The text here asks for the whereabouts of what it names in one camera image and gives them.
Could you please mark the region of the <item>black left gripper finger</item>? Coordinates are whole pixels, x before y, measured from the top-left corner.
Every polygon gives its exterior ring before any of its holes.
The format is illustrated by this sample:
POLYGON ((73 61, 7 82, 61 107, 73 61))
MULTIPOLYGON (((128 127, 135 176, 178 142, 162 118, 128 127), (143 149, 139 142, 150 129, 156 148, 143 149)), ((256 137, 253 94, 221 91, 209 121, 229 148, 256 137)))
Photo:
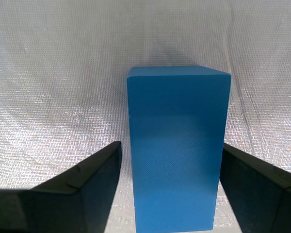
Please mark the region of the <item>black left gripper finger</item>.
POLYGON ((32 189, 0 189, 0 233, 102 233, 122 162, 115 141, 32 189))
POLYGON ((291 173, 228 144, 220 182, 243 233, 291 233, 291 173))

